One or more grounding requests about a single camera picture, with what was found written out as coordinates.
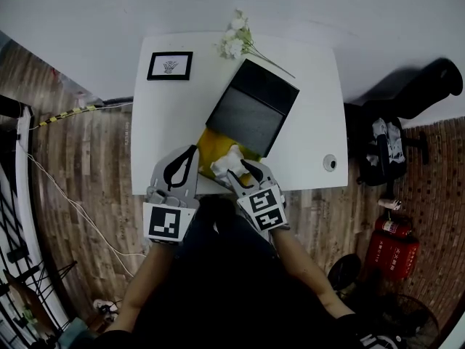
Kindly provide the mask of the white table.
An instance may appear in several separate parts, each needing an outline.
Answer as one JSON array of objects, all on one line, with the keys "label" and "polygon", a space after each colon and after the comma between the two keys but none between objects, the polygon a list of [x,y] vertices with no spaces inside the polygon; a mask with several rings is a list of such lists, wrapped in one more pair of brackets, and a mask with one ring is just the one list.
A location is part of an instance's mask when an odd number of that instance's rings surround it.
[{"label": "white table", "polygon": [[[139,57],[131,132],[132,191],[145,193],[155,164],[173,150],[194,145],[240,67],[220,57],[220,32],[147,37]],[[293,74],[260,65],[299,89],[264,163],[282,190],[343,187],[348,183],[347,135],[339,72],[333,50],[302,41],[254,34],[257,49]],[[188,81],[148,81],[153,52],[193,52]],[[337,168],[323,159],[333,154]]]}]

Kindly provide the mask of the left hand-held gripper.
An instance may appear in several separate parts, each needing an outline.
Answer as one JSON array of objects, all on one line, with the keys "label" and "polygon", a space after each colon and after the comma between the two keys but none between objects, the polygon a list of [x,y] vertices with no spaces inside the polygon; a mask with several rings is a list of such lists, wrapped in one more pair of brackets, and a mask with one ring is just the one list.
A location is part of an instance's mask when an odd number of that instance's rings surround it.
[{"label": "left hand-held gripper", "polygon": [[196,145],[173,150],[154,167],[151,185],[166,194],[164,204],[143,203],[144,237],[156,243],[181,244],[200,206],[195,198],[199,151]]}]

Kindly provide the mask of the white power strip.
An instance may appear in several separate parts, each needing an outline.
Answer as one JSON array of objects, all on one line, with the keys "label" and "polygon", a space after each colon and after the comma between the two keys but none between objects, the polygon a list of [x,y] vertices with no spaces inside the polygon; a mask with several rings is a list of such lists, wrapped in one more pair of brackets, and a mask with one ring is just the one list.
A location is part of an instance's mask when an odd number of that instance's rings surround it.
[{"label": "white power strip", "polygon": [[115,302],[96,299],[93,307],[108,322],[114,322],[118,317],[118,306]]}]

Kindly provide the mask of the black metal railing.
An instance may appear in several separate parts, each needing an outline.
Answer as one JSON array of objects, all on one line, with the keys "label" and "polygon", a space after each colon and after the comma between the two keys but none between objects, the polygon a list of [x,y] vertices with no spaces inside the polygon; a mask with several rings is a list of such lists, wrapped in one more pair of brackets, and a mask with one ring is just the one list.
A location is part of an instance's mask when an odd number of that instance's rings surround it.
[{"label": "black metal railing", "polygon": [[42,257],[33,259],[15,190],[0,173],[0,348],[71,349],[72,319],[62,309],[56,286],[76,264],[49,273]]}]

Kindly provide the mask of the white and black garment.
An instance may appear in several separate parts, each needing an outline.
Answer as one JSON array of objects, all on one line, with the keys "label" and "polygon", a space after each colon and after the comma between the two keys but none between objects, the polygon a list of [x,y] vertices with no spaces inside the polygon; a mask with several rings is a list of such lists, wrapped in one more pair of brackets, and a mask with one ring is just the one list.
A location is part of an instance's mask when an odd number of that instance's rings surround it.
[{"label": "white and black garment", "polygon": [[405,162],[400,129],[392,122],[386,123],[383,119],[378,119],[372,124],[373,139],[368,143],[370,151],[366,154],[366,160],[371,166],[376,167],[379,163],[379,157],[375,154],[375,146],[379,145],[378,137],[385,136],[389,162],[401,164]]}]

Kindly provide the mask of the white artificial flowers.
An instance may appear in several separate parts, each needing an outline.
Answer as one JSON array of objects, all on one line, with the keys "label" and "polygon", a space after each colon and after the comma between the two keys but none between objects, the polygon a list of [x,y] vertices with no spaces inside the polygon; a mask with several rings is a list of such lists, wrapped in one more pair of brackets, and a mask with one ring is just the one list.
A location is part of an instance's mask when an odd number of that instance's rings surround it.
[{"label": "white artificial flowers", "polygon": [[235,9],[234,17],[228,23],[227,30],[220,39],[217,48],[219,55],[224,59],[238,60],[243,55],[252,55],[282,70],[291,78],[296,78],[257,49],[248,24],[248,17],[241,9]]}]

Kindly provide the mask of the red fire extinguisher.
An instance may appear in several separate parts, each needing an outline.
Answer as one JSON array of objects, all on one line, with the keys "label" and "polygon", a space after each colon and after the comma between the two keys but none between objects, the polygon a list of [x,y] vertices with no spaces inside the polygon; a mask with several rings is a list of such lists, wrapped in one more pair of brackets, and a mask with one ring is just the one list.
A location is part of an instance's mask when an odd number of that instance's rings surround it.
[{"label": "red fire extinguisher", "polygon": [[379,217],[375,229],[397,238],[407,238],[412,234],[413,224],[408,217]]}]

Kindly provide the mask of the black picture frame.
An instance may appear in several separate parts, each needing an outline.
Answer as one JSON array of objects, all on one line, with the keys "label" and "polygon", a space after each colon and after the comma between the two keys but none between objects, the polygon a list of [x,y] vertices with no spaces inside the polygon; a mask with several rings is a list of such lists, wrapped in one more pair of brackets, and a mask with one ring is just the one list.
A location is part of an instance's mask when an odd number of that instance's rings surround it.
[{"label": "black picture frame", "polygon": [[153,52],[147,72],[148,81],[188,81],[193,52]]}]

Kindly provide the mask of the black office chair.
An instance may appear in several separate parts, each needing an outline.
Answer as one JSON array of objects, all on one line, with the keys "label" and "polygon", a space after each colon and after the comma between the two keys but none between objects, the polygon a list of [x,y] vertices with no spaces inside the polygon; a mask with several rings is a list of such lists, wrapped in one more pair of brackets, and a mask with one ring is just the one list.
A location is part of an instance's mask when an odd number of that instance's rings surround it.
[{"label": "black office chair", "polygon": [[[348,157],[358,162],[360,176],[357,183],[368,186],[387,186],[385,198],[393,199],[393,186],[396,179],[407,171],[406,150],[417,148],[421,153],[421,162],[429,163],[429,147],[424,132],[417,138],[405,135],[400,120],[411,120],[432,105],[453,95],[459,96],[464,88],[464,80],[460,70],[447,58],[439,58],[422,69],[406,68],[391,76],[392,79],[402,79],[402,89],[383,100],[365,100],[363,104],[344,105],[347,130]],[[390,163],[385,136],[378,137],[379,145],[375,146],[375,154],[379,157],[376,167],[366,160],[370,151],[368,143],[373,139],[372,124],[378,119],[386,123],[392,122],[400,129],[405,162]]]}]

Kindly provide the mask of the white stair rail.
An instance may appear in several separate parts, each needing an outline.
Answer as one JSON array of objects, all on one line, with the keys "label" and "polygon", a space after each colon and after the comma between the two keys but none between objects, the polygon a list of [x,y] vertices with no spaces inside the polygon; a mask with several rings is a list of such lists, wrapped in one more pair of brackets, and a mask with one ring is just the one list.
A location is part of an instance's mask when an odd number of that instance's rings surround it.
[{"label": "white stair rail", "polygon": [[27,266],[39,266],[39,271],[26,280],[39,297],[40,306],[45,309],[52,323],[61,330],[68,323],[66,314],[56,290],[53,287],[49,266],[41,253],[36,232],[36,215],[31,184],[31,160],[29,142],[32,133],[33,114],[31,108],[20,104],[21,116],[17,119],[15,141],[15,181],[17,190],[17,213],[23,228],[23,240],[28,249]]}]

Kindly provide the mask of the person's left forearm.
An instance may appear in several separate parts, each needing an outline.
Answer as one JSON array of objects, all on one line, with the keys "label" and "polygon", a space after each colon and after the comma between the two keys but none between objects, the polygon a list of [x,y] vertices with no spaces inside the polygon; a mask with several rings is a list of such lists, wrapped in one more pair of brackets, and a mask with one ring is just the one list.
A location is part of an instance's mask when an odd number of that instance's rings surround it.
[{"label": "person's left forearm", "polygon": [[141,309],[156,287],[166,279],[176,251],[177,246],[173,244],[152,244],[147,257],[126,290],[118,317],[106,332],[132,332]]}]

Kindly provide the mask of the person's dark clothing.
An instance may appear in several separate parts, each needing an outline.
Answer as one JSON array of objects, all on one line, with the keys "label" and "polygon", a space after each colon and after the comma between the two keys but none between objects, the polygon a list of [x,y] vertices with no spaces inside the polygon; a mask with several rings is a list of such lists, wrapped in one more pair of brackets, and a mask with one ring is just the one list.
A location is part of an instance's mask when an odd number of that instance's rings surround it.
[{"label": "person's dark clothing", "polygon": [[355,314],[331,316],[230,200],[204,196],[132,332],[105,331],[93,348],[363,349],[361,337]]}]

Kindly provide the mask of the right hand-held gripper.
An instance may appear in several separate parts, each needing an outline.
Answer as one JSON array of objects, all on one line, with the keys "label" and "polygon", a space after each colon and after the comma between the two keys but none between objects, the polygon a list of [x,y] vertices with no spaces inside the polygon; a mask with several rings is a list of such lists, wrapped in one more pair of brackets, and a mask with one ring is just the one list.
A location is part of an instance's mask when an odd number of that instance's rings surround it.
[{"label": "right hand-held gripper", "polygon": [[257,232],[265,232],[275,228],[288,229],[283,195],[270,168],[261,162],[249,159],[241,159],[240,162],[250,174],[248,182],[244,184],[229,169],[227,170],[227,179],[239,198],[237,203],[246,219]]}]

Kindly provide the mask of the black floor fan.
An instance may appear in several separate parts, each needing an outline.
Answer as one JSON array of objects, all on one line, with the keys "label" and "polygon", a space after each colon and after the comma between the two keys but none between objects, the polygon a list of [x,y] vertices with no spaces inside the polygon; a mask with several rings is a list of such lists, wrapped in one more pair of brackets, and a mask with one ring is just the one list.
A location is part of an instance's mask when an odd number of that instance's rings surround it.
[{"label": "black floor fan", "polygon": [[431,310],[414,297],[385,291],[381,272],[363,274],[356,254],[339,259],[328,280],[349,308],[399,349],[438,349],[440,328]]}]

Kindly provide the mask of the person's right forearm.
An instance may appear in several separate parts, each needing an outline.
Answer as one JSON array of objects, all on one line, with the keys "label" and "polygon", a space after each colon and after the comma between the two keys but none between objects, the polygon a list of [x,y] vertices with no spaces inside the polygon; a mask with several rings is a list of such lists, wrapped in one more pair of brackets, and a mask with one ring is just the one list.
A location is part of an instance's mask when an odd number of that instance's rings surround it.
[{"label": "person's right forearm", "polygon": [[341,318],[355,313],[341,301],[326,274],[289,230],[274,228],[271,234],[278,256],[287,272],[307,285],[331,316]]}]

